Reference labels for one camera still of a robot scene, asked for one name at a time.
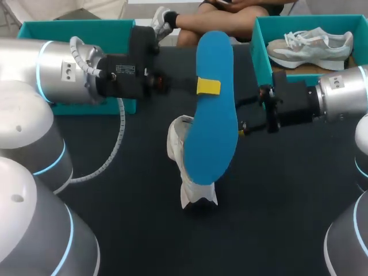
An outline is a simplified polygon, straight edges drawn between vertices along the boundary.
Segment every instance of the insole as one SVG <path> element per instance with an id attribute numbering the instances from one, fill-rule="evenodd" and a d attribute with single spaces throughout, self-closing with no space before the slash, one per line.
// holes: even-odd
<path id="1" fill-rule="evenodd" d="M 238 139 L 233 88 L 233 49 L 223 32 L 206 33 L 197 48 L 197 76 L 220 81 L 220 94 L 200 94 L 184 143 L 184 165 L 199 185 L 217 181 L 228 168 Z"/>

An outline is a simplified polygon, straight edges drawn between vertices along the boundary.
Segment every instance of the dark table surface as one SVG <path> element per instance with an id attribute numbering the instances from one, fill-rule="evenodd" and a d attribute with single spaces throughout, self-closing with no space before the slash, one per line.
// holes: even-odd
<path id="1" fill-rule="evenodd" d="M 156 64 L 171 76 L 194 77 L 195 52 L 163 48 Z M 247 45 L 235 47 L 235 60 L 236 97 L 256 93 Z M 183 211 L 181 179 L 167 157 L 166 136 L 173 119 L 194 114 L 195 102 L 175 90 L 139 103 L 111 166 L 61 194 L 99 241 L 99 275 L 327 276 L 324 235 L 359 195 L 357 121 L 240 139 L 216 183 L 219 206 Z M 97 169 L 114 145 L 118 116 L 57 120 L 75 175 Z"/>

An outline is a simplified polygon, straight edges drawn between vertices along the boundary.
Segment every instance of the white chair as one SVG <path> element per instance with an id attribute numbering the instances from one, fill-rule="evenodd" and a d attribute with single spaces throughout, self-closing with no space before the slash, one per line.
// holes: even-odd
<path id="1" fill-rule="evenodd" d="M 25 21 L 53 20 L 84 8 L 101 19 L 121 19 L 126 0 L 0 0 L 18 26 Z"/>

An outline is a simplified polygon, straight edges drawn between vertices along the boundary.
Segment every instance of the white shoe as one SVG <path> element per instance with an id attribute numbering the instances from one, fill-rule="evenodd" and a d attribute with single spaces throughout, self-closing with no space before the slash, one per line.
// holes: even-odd
<path id="1" fill-rule="evenodd" d="M 166 7 L 159 7 L 151 21 L 151 27 L 154 29 L 157 40 L 163 40 L 173 30 L 168 23 L 165 23 L 165 14 L 170 12 L 170 9 Z"/>
<path id="2" fill-rule="evenodd" d="M 213 201 L 216 205 L 217 197 L 214 190 L 214 183 L 211 185 L 199 185 L 192 182 L 184 168 L 183 164 L 183 145 L 188 130 L 191 127 L 193 118 L 183 115 L 176 118 L 168 128 L 167 135 L 167 154 L 171 160 L 176 161 L 182 178 L 182 186 L 180 190 L 180 198 L 182 208 L 184 209 L 188 203 L 195 203 L 201 198 Z"/>
<path id="3" fill-rule="evenodd" d="M 163 28 L 157 34 L 157 41 L 160 42 L 161 40 L 163 40 L 165 37 L 167 37 L 172 32 L 173 32 L 173 29 L 170 27 L 170 24 L 165 23 L 163 25 Z"/>
<path id="4" fill-rule="evenodd" d="M 321 28 L 290 32 L 284 37 L 271 41 L 267 53 L 277 64 L 292 69 L 312 63 L 329 70 L 344 70 L 344 62 L 349 58 L 353 46 L 351 32 L 332 35 Z"/>

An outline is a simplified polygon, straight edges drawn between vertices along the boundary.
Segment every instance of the label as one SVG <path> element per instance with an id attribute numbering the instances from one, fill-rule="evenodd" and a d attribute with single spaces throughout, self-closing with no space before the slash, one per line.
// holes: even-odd
<path id="1" fill-rule="evenodd" d="M 118 74 L 132 74 L 136 73 L 136 67 L 133 65 L 119 64 L 115 66 L 116 73 Z"/>

